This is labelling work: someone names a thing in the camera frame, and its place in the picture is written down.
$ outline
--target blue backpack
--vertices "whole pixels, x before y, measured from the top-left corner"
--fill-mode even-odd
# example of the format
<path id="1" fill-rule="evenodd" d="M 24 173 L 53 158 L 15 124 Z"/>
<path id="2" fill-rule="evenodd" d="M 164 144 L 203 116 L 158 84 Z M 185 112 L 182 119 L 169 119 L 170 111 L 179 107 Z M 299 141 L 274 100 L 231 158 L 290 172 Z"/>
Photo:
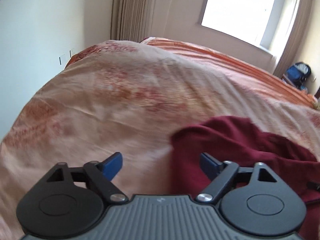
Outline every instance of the blue backpack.
<path id="1" fill-rule="evenodd" d="M 285 75 L 298 89 L 300 89 L 303 82 L 311 75 L 311 68 L 303 62 L 298 62 L 289 67 Z"/>

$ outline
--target sheer curtain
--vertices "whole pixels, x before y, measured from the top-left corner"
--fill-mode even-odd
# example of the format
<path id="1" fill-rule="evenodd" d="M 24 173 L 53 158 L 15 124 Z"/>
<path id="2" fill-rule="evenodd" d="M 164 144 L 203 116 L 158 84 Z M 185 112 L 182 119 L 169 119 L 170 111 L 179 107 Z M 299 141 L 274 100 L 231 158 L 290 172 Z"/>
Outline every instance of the sheer curtain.
<path id="1" fill-rule="evenodd" d="M 155 0 L 113 0 L 111 38 L 140 42 L 150 35 Z"/>
<path id="2" fill-rule="evenodd" d="M 287 32 L 287 42 L 282 55 L 277 59 L 274 75 L 281 78 L 294 61 L 308 23 L 312 0 L 296 0 L 292 21 Z"/>

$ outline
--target silver bolt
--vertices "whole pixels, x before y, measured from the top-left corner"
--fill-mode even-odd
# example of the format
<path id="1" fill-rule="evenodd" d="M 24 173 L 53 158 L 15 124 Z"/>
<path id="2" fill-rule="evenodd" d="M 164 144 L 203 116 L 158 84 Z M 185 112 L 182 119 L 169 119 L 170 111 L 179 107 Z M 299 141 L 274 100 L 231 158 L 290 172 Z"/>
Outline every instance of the silver bolt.
<path id="1" fill-rule="evenodd" d="M 117 194 L 112 194 L 110 196 L 110 200 L 113 202 L 122 202 L 127 200 L 127 197 L 121 193 L 117 193 Z"/>
<path id="2" fill-rule="evenodd" d="M 201 202 L 209 202 L 213 199 L 213 196 L 211 196 L 210 194 L 207 193 L 201 193 L 197 196 L 197 200 L 201 201 Z"/>

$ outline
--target orange striped sheet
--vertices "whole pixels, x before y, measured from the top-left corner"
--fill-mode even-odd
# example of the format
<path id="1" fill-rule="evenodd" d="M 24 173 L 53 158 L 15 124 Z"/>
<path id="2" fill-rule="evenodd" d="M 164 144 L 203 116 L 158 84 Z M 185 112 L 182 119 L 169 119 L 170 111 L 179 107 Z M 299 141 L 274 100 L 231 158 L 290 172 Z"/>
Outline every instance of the orange striped sheet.
<path id="1" fill-rule="evenodd" d="M 316 107 L 316 99 L 284 83 L 280 78 L 249 65 L 236 58 L 192 43 L 164 38 L 148 38 L 144 44 L 156 46 L 198 63 L 210 65 L 225 73 L 232 81 L 263 97 L 290 102 L 297 105 Z"/>

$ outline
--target gray ribbed panel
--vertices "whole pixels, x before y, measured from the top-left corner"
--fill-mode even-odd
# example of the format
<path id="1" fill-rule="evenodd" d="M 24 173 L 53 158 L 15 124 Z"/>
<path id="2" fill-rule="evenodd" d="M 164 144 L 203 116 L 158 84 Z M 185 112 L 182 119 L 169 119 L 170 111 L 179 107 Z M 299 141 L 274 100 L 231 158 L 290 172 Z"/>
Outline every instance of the gray ribbed panel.
<path id="1" fill-rule="evenodd" d="M 112 206 L 99 225 L 68 240 L 254 240 L 224 224 L 212 206 L 188 196 L 135 196 Z M 283 240 L 301 240 L 291 235 Z M 39 240 L 24 236 L 22 240 Z"/>

